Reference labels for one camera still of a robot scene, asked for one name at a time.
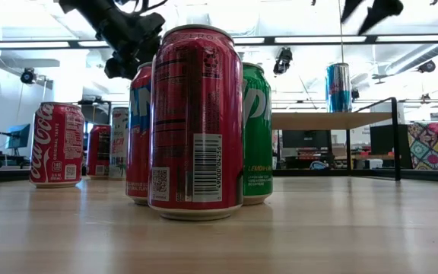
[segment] sprite logo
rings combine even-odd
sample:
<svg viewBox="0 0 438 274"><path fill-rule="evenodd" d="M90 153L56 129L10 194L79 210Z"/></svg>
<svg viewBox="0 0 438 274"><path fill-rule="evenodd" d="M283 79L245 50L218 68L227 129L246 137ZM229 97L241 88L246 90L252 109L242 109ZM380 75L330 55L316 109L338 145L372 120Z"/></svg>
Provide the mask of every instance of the sprite logo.
<svg viewBox="0 0 438 274"><path fill-rule="evenodd" d="M246 92L247 85L248 81L243 80L243 94ZM252 107L256 101L256 98L258 98L258 104L253 110ZM243 121L245 127L248 123L249 118L256 118L263 114L263 119L270 120L269 113L271 112L271 104L270 102L268 102L268 98L263 91L255 88L249 88L248 94L244 98L243 106Z"/></svg>

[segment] barcode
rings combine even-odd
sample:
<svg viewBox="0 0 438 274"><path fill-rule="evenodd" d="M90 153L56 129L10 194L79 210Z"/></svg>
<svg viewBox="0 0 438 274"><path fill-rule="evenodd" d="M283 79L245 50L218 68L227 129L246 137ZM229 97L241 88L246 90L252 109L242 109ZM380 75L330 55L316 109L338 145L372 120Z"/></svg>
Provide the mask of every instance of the barcode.
<svg viewBox="0 0 438 274"><path fill-rule="evenodd" d="M75 164L65 166L65 179L75 180L77 178L77 166Z"/></svg>
<svg viewBox="0 0 438 274"><path fill-rule="evenodd" d="M106 172L106 167L103 165L96 166L96 175L104 175Z"/></svg>
<svg viewBox="0 0 438 274"><path fill-rule="evenodd" d="M194 134L192 201L222 201L221 134Z"/></svg>
<svg viewBox="0 0 438 274"><path fill-rule="evenodd" d="M151 199L168 202L170 194L170 169L168 167L151 168L151 187Z"/></svg>

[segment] green soda can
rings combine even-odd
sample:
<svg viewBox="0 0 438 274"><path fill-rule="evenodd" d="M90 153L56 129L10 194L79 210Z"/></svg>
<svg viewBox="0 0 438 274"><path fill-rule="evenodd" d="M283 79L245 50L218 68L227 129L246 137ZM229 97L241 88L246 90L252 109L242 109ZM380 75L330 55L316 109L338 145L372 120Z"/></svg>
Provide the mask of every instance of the green soda can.
<svg viewBox="0 0 438 274"><path fill-rule="evenodd" d="M243 63L244 205L265 201L273 192L271 88L263 68Z"/></svg>

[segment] ceiling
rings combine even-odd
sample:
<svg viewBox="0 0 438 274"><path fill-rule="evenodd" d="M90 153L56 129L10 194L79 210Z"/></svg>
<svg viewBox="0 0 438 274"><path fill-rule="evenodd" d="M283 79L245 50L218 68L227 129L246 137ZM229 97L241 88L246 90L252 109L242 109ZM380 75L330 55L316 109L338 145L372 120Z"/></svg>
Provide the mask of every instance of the ceiling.
<svg viewBox="0 0 438 274"><path fill-rule="evenodd" d="M388 18L374 27L371 34L438 33L438 3L431 0L404 0L405 11L398 17ZM169 0L156 12L166 19L164 30L182 24L210 24L234 36L292 36L355 34L373 0L366 0L342 26L339 24L339 7L334 0ZM131 11L135 3L129 2L123 10ZM94 31L76 11L63 14L52 0L0 0L0 40L89 40ZM438 56L433 60L437 70L420 74L407 70L399 75L384 78L375 84L372 74L385 73L387 65L421 50L417 44L350 45L344 46L292 46L294 63L290 70L275 77L272 73L276 46L237 46L244 53L244 61L262 64L265 76L274 94L273 100L302 100L311 97L325 99L325 68L334 62L350 64L351 80L356 79L362 99L378 99L392 95L416 97L433 93L438 97ZM55 59L65 61L66 52L51 50L20 50L0 52L13 59ZM102 94L111 100L127 100L128 81L109 80L102 67L110 57L109 49L90 49L83 72L84 92ZM52 77L58 68L39 67L36 72Z"/></svg>

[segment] blue soda can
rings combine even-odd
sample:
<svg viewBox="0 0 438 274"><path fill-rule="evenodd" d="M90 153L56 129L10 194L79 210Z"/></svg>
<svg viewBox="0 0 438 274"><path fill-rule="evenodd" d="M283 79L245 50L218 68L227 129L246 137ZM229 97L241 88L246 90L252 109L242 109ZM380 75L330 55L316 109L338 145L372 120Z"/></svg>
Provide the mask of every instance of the blue soda can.
<svg viewBox="0 0 438 274"><path fill-rule="evenodd" d="M348 64L338 63L327 68L325 89L328 112L351 111L351 81Z"/></svg>

